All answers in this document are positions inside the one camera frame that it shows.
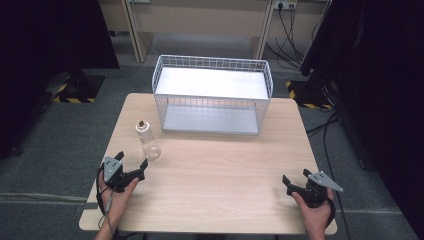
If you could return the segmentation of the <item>clear plastic bottle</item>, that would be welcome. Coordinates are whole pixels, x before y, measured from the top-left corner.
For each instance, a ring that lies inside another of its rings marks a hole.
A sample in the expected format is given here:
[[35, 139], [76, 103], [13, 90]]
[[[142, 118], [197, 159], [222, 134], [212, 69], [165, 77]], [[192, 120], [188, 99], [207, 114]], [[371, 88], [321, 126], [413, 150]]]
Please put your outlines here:
[[145, 158], [149, 161], [158, 159], [161, 155], [161, 148], [156, 142], [150, 124], [141, 120], [136, 124], [135, 130], [142, 144]]

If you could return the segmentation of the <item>person's left hand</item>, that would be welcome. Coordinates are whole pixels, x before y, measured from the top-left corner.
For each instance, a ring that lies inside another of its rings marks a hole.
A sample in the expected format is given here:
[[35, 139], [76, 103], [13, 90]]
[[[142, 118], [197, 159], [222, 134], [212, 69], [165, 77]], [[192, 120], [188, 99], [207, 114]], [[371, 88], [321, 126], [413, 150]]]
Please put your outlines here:
[[129, 202], [129, 199], [136, 189], [139, 179], [133, 179], [126, 189], [121, 192], [115, 192], [111, 190], [106, 183], [104, 182], [104, 174], [100, 172], [98, 177], [100, 191], [102, 192], [101, 196], [103, 199], [103, 203], [107, 204], [108, 201], [111, 201], [109, 212], [102, 224], [101, 230], [106, 232], [114, 232], [118, 227]]

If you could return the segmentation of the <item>white power socket strip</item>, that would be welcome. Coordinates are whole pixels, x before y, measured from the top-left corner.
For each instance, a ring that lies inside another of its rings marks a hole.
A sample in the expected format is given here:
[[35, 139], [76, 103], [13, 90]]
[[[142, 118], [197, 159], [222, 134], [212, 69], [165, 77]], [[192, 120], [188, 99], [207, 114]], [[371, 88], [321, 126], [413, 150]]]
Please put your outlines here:
[[276, 10], [294, 10], [298, 0], [275, 0], [274, 8]]

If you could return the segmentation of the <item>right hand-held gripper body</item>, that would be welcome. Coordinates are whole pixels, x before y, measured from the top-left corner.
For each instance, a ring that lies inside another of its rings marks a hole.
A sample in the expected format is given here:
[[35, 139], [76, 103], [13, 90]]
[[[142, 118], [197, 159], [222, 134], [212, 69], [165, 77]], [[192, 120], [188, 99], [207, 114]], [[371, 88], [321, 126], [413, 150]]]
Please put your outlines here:
[[298, 193], [310, 208], [317, 208], [326, 200], [327, 189], [343, 192], [344, 189], [323, 171], [312, 173], [304, 187], [293, 185], [293, 192]]

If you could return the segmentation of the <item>black stand base striped tape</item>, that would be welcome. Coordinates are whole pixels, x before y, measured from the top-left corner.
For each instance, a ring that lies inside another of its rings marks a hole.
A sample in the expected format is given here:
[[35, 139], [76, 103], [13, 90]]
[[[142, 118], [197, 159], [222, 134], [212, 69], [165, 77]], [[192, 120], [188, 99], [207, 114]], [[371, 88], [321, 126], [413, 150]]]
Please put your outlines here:
[[60, 85], [54, 102], [93, 103], [105, 80], [103, 75], [72, 74]]
[[293, 99], [299, 107], [330, 110], [332, 105], [323, 93], [308, 93], [306, 91], [306, 81], [290, 80], [286, 82], [289, 97]]

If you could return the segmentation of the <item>black curtain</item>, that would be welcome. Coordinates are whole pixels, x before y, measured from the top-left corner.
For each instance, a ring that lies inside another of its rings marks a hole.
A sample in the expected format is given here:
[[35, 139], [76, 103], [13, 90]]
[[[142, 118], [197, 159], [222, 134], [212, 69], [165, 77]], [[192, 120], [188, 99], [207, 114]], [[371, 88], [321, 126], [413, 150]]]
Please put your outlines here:
[[424, 240], [424, 0], [331, 0], [301, 72]]
[[53, 76], [118, 66], [99, 0], [0, 0], [0, 159]]

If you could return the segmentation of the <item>person's right hand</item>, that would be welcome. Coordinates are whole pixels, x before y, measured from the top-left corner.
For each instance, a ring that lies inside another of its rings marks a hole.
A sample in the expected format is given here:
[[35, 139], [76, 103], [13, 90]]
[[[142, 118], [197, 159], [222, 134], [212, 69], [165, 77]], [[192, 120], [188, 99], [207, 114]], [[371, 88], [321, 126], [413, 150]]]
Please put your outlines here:
[[324, 233], [327, 228], [327, 221], [331, 215], [330, 204], [325, 201], [318, 208], [309, 208], [304, 202], [303, 198], [296, 192], [292, 193], [296, 204], [298, 205], [300, 212], [302, 214], [302, 222], [306, 231], [308, 233]]

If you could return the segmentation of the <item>white wire basket shelf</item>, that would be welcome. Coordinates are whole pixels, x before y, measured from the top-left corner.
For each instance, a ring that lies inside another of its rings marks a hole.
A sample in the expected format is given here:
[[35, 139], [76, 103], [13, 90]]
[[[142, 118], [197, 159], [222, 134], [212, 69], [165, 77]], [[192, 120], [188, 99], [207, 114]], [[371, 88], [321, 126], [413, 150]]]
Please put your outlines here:
[[264, 60], [161, 55], [152, 91], [164, 131], [257, 135], [273, 79]]

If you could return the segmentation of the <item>beige desk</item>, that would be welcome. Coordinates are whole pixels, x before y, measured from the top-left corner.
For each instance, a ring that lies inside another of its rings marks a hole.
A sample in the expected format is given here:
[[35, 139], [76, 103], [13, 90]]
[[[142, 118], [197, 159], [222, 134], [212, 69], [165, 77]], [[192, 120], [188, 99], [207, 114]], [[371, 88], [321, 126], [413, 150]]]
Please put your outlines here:
[[330, 0], [298, 0], [276, 10], [275, 0], [99, 0], [122, 64], [161, 54], [261, 59], [265, 44], [294, 30], [295, 46], [311, 43]]

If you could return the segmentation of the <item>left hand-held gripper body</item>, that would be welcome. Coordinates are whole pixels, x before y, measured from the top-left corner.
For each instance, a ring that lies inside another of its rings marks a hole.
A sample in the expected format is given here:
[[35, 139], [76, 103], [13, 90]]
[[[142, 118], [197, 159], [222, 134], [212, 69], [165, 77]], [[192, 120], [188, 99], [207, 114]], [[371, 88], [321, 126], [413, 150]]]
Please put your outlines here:
[[123, 171], [121, 160], [118, 161], [115, 157], [106, 156], [103, 168], [103, 180], [105, 184], [115, 192], [124, 192], [132, 180], [130, 180], [129, 173]]

